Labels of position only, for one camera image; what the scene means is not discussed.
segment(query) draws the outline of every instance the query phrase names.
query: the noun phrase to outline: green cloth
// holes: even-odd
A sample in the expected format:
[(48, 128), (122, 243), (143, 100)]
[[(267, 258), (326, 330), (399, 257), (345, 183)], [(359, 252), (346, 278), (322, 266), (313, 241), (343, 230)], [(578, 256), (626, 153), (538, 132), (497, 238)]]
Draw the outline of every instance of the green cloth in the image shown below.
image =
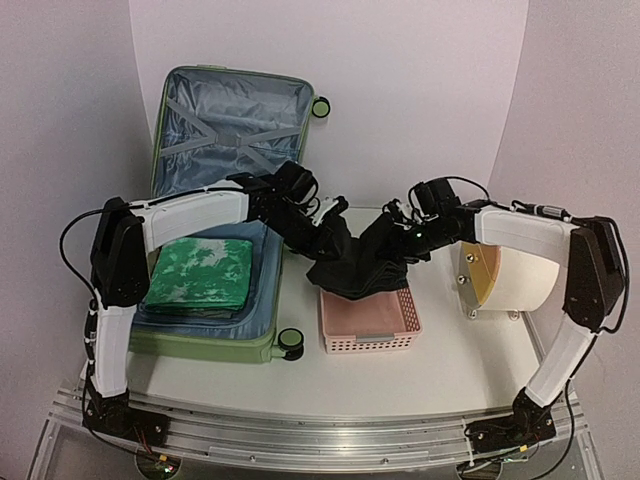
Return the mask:
[(180, 238), (162, 248), (146, 298), (150, 311), (229, 318), (249, 293), (247, 240)]

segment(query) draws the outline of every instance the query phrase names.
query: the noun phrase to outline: suitcase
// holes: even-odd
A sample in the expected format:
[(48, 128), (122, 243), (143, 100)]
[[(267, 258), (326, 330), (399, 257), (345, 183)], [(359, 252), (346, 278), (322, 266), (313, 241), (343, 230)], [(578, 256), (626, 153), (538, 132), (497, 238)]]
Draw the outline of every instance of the suitcase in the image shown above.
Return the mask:
[[(300, 162), (311, 115), (325, 117), (324, 97), (297, 78), (220, 67), (187, 66), (169, 73), (156, 126), (152, 193), (202, 187), (235, 173), (273, 173)], [(139, 305), (132, 352), (208, 361), (262, 363), (282, 356), (275, 346), (282, 240), (259, 222), (200, 232), (202, 238), (253, 243), (245, 307), (228, 319), (162, 315)]]

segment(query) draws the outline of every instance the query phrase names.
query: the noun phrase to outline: plastic basket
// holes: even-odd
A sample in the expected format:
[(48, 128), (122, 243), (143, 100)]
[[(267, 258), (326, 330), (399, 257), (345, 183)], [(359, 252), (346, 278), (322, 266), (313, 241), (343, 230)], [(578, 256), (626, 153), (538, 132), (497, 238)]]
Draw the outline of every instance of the plastic basket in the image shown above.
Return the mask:
[(357, 301), (322, 291), (320, 308), (329, 354), (406, 350), (422, 332), (408, 288)]

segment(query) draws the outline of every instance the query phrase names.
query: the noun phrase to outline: suitcase strap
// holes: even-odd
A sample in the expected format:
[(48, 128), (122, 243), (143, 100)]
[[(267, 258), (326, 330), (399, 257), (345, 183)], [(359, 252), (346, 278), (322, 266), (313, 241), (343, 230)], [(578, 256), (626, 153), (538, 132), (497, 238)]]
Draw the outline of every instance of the suitcase strap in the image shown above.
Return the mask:
[(178, 145), (172, 145), (160, 150), (161, 157), (167, 157), (169, 155), (175, 155), (176, 153), (182, 153), (194, 148), (204, 147), (207, 145), (221, 145), (224, 147), (236, 147), (238, 151), (252, 159), (262, 168), (269, 173), (274, 173), (277, 167), (267, 160), (262, 154), (257, 152), (251, 144), (258, 142), (266, 142), (269, 140), (275, 140), (276, 138), (291, 137), (294, 135), (300, 135), (302, 127), (281, 128), (279, 130), (272, 130), (270, 132), (256, 133), (254, 135), (248, 135), (240, 137), (238, 135), (227, 135), (224, 133), (218, 133), (209, 125), (200, 120), (196, 115), (191, 113), (187, 108), (180, 105), (175, 100), (167, 99), (167, 106), (174, 112), (184, 118), (187, 122), (191, 123), (200, 132), (205, 135), (203, 138), (197, 138), (195, 140), (189, 140)]

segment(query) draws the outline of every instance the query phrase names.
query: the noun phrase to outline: wall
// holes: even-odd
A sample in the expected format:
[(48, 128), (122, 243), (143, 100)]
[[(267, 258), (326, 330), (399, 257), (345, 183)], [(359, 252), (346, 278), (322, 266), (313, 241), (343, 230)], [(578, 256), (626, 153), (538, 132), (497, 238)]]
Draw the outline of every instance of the wall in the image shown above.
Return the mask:
[[(147, 191), (150, 144), (126, 0), (2, 2), (0, 475), (24, 478), (55, 390), (77, 379), (88, 293), (58, 236)], [(87, 272), (95, 223), (69, 237)]]
[[(499, 200), (565, 206), (616, 218), (640, 266), (640, 4), (531, 2), (504, 139), (491, 177)], [(608, 479), (640, 468), (637, 273), (621, 333), (604, 336), (576, 379)], [(536, 312), (548, 345), (561, 289)]]
[(489, 179), (526, 0), (130, 4), (152, 127), (162, 82), (177, 65), (274, 72), (310, 81), (332, 102), (328, 123), (316, 122), (305, 153), (323, 193), (381, 204), (404, 198), (420, 179)]

